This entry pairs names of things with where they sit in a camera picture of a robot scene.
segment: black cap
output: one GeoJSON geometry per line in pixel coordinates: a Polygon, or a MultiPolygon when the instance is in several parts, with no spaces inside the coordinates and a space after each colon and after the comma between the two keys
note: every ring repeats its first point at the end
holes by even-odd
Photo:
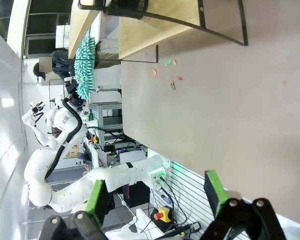
{"type": "Polygon", "coordinates": [[[43,80],[46,80],[46,74],[43,71],[39,71],[39,63],[37,62],[33,67],[33,74],[36,75],[36,78],[42,77],[43,80]]]}

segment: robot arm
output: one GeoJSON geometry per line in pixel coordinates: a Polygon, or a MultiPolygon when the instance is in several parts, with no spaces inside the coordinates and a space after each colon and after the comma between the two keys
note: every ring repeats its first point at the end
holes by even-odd
{"type": "Polygon", "coordinates": [[[57,111],[63,107],[61,97],[55,100],[55,106],[45,115],[45,123],[48,127],[54,127],[54,119],[57,111]]]}
{"type": "Polygon", "coordinates": [[[153,181],[152,172],[165,174],[163,157],[154,155],[140,161],[131,162],[129,165],[125,163],[112,168],[94,168],[64,189],[53,191],[45,183],[45,175],[54,161],[55,155],[56,151],[37,149],[25,167],[24,178],[30,186],[29,198],[31,202],[38,207],[50,205],[58,213],[69,211],[74,206],[87,201],[96,180],[105,180],[108,192],[127,184],[132,185],[138,181],[142,181],[148,187],[154,189],[157,183],[153,181]]]}
{"type": "Polygon", "coordinates": [[[41,145],[56,149],[56,139],[49,134],[44,134],[36,125],[36,123],[44,115],[44,113],[41,112],[44,109],[44,106],[45,105],[42,105],[42,102],[39,102],[35,106],[31,106],[30,110],[24,114],[21,119],[24,124],[28,125],[34,131],[35,137],[41,145]]]}

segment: black bracket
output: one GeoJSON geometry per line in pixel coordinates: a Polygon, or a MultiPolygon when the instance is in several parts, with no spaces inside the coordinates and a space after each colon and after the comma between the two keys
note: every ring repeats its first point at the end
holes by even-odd
{"type": "Polygon", "coordinates": [[[233,240],[246,231],[252,240],[285,240],[285,234],[270,202],[265,198],[252,203],[229,198],[200,240],[233,240]]]}
{"type": "Polygon", "coordinates": [[[105,6],[105,3],[101,3],[102,1],[98,0],[96,1],[97,5],[83,5],[81,4],[81,0],[78,1],[78,7],[82,10],[97,10],[97,11],[104,11],[110,13],[109,15],[114,14],[115,16],[138,16],[140,18],[142,17],[148,17],[148,18],[154,18],[154,19],[160,19],[180,25],[184,25],[193,29],[198,29],[201,31],[204,31],[206,33],[212,34],[214,36],[220,37],[222,39],[231,41],[235,44],[239,44],[241,46],[248,46],[248,34],[247,34],[247,24],[246,24],[246,17],[245,17],[245,10],[244,10],[244,4],[243,0],[238,0],[238,6],[240,11],[240,18],[241,18],[241,27],[242,27],[242,36],[243,36],[243,42],[238,41],[232,37],[223,35],[221,33],[218,33],[216,31],[210,30],[206,27],[206,19],[205,19],[205,8],[203,4],[203,0],[198,0],[198,13],[199,13],[199,22],[200,25],[192,24],[187,21],[182,21],[176,18],[163,16],[155,13],[150,12],[142,12],[142,11],[136,11],[136,10],[128,10],[124,8],[118,8],[118,7],[111,7],[111,6],[105,6]]]}

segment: floor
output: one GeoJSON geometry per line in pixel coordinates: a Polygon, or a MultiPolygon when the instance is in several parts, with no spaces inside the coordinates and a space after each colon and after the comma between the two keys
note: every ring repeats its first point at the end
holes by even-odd
{"type": "MultiPolygon", "coordinates": [[[[238,38],[224,1],[206,2],[207,26],[238,38]]],[[[247,47],[190,31],[159,45],[158,64],[121,64],[124,132],[300,223],[300,0],[244,7],[247,47]]]]}

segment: black cable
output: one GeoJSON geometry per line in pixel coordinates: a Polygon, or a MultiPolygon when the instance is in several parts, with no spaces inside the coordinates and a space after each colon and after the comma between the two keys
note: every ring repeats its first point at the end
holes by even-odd
{"type": "Polygon", "coordinates": [[[122,138],[121,136],[116,136],[116,135],[114,135],[112,132],[110,132],[110,131],[108,131],[108,130],[105,130],[105,129],[103,129],[103,128],[100,128],[100,127],[98,127],[98,126],[89,126],[89,127],[87,127],[87,129],[98,129],[98,130],[100,130],[100,131],[105,132],[106,134],[112,135],[113,137],[115,137],[115,138],[117,138],[117,139],[126,140],[125,138],[122,138]]]}
{"type": "Polygon", "coordinates": [[[66,94],[65,94],[65,80],[63,80],[63,98],[65,99],[66,98],[66,94]]]}
{"type": "Polygon", "coordinates": [[[50,174],[55,170],[56,166],[58,165],[59,159],[61,157],[62,152],[64,151],[65,146],[61,145],[58,149],[58,151],[56,152],[56,155],[54,157],[54,160],[49,168],[49,170],[46,172],[44,179],[47,179],[50,174]]]}
{"type": "Polygon", "coordinates": [[[98,52],[101,52],[101,50],[106,50],[106,49],[118,49],[118,47],[107,47],[107,48],[100,49],[98,52]]]}
{"type": "Polygon", "coordinates": [[[62,131],[56,131],[56,132],[47,132],[46,134],[60,134],[62,131]]]}
{"type": "Polygon", "coordinates": [[[179,204],[179,202],[178,202],[178,199],[177,199],[177,197],[176,197],[174,191],[172,190],[171,186],[166,182],[166,180],[165,180],[162,176],[160,177],[160,179],[161,179],[162,181],[164,181],[165,184],[169,187],[170,191],[172,192],[172,194],[173,194],[173,196],[174,196],[174,198],[175,198],[176,204],[178,205],[179,209],[181,210],[181,212],[183,213],[183,215],[184,215],[184,217],[185,217],[185,220],[184,220],[182,223],[180,223],[180,225],[185,224],[185,223],[188,221],[188,217],[187,217],[187,215],[185,214],[185,212],[183,211],[183,209],[180,207],[180,204],[179,204]]]}
{"type": "Polygon", "coordinates": [[[34,115],[35,117],[37,117],[37,116],[39,116],[36,120],[35,120],[35,124],[40,120],[40,118],[42,117],[44,115],[44,113],[43,112],[39,112],[39,113],[37,113],[36,115],[34,115]]]}
{"type": "MultiPolygon", "coordinates": [[[[70,140],[74,137],[74,135],[76,135],[80,131],[80,129],[82,127],[82,119],[81,119],[81,117],[79,116],[79,114],[72,107],[69,106],[68,101],[69,101],[69,99],[65,98],[65,99],[63,99],[62,104],[75,117],[75,119],[78,121],[78,124],[75,127],[75,129],[72,130],[68,134],[68,136],[66,137],[65,141],[67,143],[70,142],[70,140]]],[[[56,153],[56,155],[54,157],[54,160],[53,160],[53,162],[52,162],[52,164],[51,164],[48,172],[46,173],[44,179],[47,179],[50,176],[50,174],[55,170],[55,168],[58,165],[58,162],[60,160],[61,154],[62,154],[62,152],[63,152],[64,149],[65,149],[65,146],[61,145],[60,148],[58,149],[58,151],[57,151],[57,153],[56,153]]]]}
{"type": "Polygon", "coordinates": [[[133,223],[134,226],[131,225],[129,222],[128,222],[128,224],[129,224],[131,227],[135,228],[135,229],[139,229],[139,230],[141,231],[141,233],[142,233],[142,230],[141,230],[140,228],[136,227],[136,222],[138,222],[138,217],[137,217],[136,215],[135,215],[135,217],[136,217],[136,220],[135,220],[135,223],[133,223]]]}
{"type": "Polygon", "coordinates": [[[68,134],[68,136],[66,137],[65,141],[67,143],[70,142],[70,140],[74,137],[74,135],[76,135],[80,131],[80,129],[82,127],[82,119],[81,119],[81,117],[79,116],[79,114],[71,106],[69,106],[68,101],[69,101],[69,99],[65,98],[65,99],[63,99],[62,104],[75,117],[75,119],[77,120],[78,124],[75,127],[75,129],[73,131],[71,131],[68,134]]]}
{"type": "Polygon", "coordinates": [[[100,148],[103,152],[105,151],[105,150],[103,150],[102,147],[100,146],[99,141],[98,141],[98,146],[99,146],[99,148],[100,148]]]}
{"type": "Polygon", "coordinates": [[[150,218],[150,201],[148,202],[148,217],[150,218]]]}
{"type": "Polygon", "coordinates": [[[171,237],[181,234],[182,232],[185,232],[186,230],[188,230],[190,228],[191,228],[191,225],[187,224],[187,225],[184,225],[184,226],[181,226],[181,227],[175,229],[174,231],[167,232],[163,236],[160,236],[156,239],[171,238],[171,237]]]}
{"type": "Polygon", "coordinates": [[[125,150],[126,150],[126,151],[128,150],[128,147],[129,147],[130,143],[131,143],[131,142],[129,142],[129,143],[128,143],[128,146],[125,147],[125,150]]]}
{"type": "Polygon", "coordinates": [[[141,233],[144,232],[144,230],[148,227],[148,225],[149,225],[153,220],[154,220],[153,218],[150,219],[150,221],[149,221],[148,224],[145,226],[145,228],[141,231],[141,233]]]}
{"type": "Polygon", "coordinates": [[[43,145],[41,142],[39,142],[39,140],[38,140],[38,138],[37,138],[37,135],[36,134],[34,134],[34,136],[35,136],[35,139],[38,141],[38,143],[41,145],[41,146],[44,146],[44,147],[49,147],[48,145],[43,145]]]}

